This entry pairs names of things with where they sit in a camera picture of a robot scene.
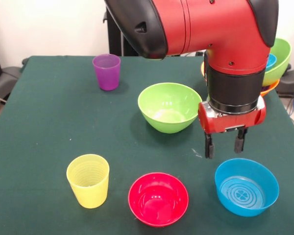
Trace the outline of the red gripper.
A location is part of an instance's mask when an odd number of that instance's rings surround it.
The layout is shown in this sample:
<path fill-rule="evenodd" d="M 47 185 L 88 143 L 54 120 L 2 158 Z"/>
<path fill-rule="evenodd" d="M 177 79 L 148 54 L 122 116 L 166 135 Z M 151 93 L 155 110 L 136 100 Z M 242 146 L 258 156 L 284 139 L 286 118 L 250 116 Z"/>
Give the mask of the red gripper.
<path fill-rule="evenodd" d="M 246 114 L 222 114 L 215 111 L 208 101 L 200 102 L 198 105 L 198 119 L 205 134 L 205 158 L 214 157 L 214 144 L 211 134 L 223 133 L 228 130 L 238 129 L 235 139 L 234 152 L 241 153 L 244 150 L 247 128 L 261 124 L 266 117 L 266 105 L 260 96 L 256 108 Z"/>

